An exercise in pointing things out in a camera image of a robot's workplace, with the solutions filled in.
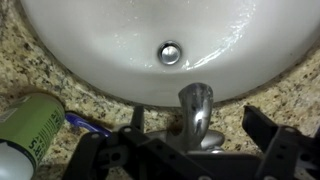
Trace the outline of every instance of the sink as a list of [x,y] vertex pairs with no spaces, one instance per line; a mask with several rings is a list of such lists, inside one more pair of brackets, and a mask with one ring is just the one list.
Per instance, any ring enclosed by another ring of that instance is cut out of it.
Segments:
[[319,0],[21,2],[46,47],[77,76],[157,106],[179,106],[178,92],[194,82],[210,85],[215,101],[245,93],[293,65],[320,35]]

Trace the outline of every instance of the speckled granite surface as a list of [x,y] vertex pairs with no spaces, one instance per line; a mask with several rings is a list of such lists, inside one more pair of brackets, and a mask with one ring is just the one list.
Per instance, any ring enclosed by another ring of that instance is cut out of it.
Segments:
[[[67,110],[111,128],[127,123],[132,105],[86,85],[63,68],[35,37],[17,1],[0,1],[0,112],[23,94],[45,91],[57,96]],[[291,125],[312,135],[320,124],[320,41],[290,68],[247,95],[216,104],[210,129],[226,135],[229,151],[257,153],[257,147],[241,128],[243,106],[251,104],[277,123]],[[176,108],[147,107],[146,130],[165,129],[181,119]],[[60,179],[72,152],[85,133],[65,123],[54,138],[34,179]],[[119,169],[114,169],[119,179]]]

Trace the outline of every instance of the faucet spout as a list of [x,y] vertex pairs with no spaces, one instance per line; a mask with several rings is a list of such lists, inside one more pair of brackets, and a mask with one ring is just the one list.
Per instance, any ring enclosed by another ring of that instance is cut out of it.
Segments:
[[213,91],[206,84],[193,83],[179,92],[179,99],[183,127],[178,135],[170,134],[167,141],[182,151],[199,150],[209,128]]

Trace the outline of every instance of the toothbrush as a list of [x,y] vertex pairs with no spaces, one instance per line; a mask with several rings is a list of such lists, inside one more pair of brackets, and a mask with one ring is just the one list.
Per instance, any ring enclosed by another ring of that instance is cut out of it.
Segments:
[[78,116],[75,113],[67,112],[65,114],[65,118],[70,124],[72,124],[72,125],[74,125],[76,127],[86,128],[90,132],[101,132],[107,137],[110,136],[110,134],[111,134],[111,131],[103,128],[100,125],[97,125],[97,124],[94,124],[94,123],[90,123],[90,122],[86,121],[85,119],[81,118],[80,116]]

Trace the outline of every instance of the chrome faucet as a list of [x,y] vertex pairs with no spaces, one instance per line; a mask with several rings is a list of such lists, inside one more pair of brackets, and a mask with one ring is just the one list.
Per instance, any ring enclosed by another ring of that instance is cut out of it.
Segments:
[[218,131],[209,130],[209,122],[213,108],[213,91],[203,83],[193,83],[179,92],[182,107],[183,127],[177,134],[171,131],[148,133],[158,137],[171,147],[182,151],[210,151],[224,142],[224,135]]

